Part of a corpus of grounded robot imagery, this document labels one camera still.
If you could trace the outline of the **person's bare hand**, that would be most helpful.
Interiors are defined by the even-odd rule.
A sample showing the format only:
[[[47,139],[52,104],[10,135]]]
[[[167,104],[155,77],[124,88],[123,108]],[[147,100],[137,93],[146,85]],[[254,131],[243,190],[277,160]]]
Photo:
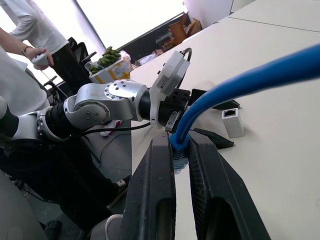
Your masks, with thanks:
[[[51,54],[44,48],[27,47],[24,53],[38,70],[45,70],[54,65]]]

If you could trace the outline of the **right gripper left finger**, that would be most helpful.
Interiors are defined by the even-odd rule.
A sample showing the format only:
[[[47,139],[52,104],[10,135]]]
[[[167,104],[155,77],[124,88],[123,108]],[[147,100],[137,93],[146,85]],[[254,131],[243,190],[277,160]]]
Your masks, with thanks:
[[[166,133],[154,137],[129,182],[121,240],[172,240],[176,227],[172,148]]]

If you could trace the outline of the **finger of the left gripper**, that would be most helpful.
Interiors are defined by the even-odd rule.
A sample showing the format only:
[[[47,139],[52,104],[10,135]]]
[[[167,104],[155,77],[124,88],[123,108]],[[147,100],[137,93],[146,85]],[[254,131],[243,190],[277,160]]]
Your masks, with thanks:
[[[201,90],[201,89],[192,89],[191,91],[191,105],[197,101],[203,94],[205,94],[207,91],[206,90]],[[236,102],[235,100],[230,100],[224,103],[221,103],[217,106],[212,107],[214,110],[229,110],[229,109],[234,109],[237,108],[239,109],[241,105]]]
[[[210,141],[215,144],[218,150],[231,148],[235,144],[233,141],[230,141],[224,138],[223,136],[212,131],[208,131],[200,128],[194,128],[192,131],[208,137]]]

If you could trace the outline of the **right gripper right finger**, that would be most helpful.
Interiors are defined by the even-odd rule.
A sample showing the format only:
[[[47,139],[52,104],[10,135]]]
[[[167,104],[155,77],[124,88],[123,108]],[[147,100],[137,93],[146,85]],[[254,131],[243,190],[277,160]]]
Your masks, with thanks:
[[[189,175],[197,238],[270,239],[243,179],[208,137],[196,132],[189,135]]]

